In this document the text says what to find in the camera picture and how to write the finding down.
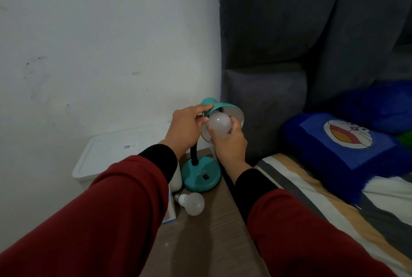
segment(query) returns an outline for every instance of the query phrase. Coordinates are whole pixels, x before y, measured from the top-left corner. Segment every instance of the wooden table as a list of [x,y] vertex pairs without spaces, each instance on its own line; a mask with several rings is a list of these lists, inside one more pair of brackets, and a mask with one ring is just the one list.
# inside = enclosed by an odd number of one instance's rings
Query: wooden table
[[160,226],[141,276],[269,276],[225,180],[202,194],[200,215],[176,205],[177,221]]

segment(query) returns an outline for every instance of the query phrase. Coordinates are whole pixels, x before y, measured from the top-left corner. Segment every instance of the lamp base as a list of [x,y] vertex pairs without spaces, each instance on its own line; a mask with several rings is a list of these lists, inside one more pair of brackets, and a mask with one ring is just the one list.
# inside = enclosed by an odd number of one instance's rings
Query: lamp base
[[192,165],[189,159],[182,167],[182,180],[187,190],[203,192],[212,189],[222,176],[219,164],[211,157],[201,157],[199,164]]

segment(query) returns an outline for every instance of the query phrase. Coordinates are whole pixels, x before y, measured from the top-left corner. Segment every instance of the cartoon face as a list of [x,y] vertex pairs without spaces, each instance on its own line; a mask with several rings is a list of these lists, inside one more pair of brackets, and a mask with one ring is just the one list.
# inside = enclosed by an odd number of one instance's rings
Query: cartoon face
[[326,134],[337,144],[352,149],[364,149],[372,145],[369,129],[356,124],[330,120],[323,126]]

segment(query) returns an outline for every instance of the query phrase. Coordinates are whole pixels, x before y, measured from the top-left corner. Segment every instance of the doraemon pillow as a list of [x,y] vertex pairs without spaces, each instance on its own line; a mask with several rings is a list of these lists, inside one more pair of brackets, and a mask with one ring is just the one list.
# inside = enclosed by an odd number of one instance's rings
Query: doraemon pillow
[[329,113],[297,115],[282,125],[280,135],[288,152],[349,204],[358,203],[374,176],[412,171],[412,152],[395,138]]
[[331,113],[382,133],[412,130],[412,80],[382,82],[333,100]]

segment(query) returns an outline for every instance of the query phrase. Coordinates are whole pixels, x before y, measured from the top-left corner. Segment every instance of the human hand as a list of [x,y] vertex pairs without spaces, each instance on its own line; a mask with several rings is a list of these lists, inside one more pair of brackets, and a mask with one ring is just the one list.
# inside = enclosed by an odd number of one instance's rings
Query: human hand
[[207,127],[207,130],[212,137],[216,155],[233,183],[235,183],[240,174],[252,167],[245,162],[248,142],[243,135],[240,122],[235,117],[230,117],[230,119],[232,120],[232,131],[227,138],[222,138],[210,126]]
[[176,110],[173,113],[172,123],[167,131],[166,137],[160,144],[167,145],[176,154],[178,160],[199,140],[202,134],[202,126],[207,123],[208,117],[196,116],[213,108],[209,105],[196,105]]

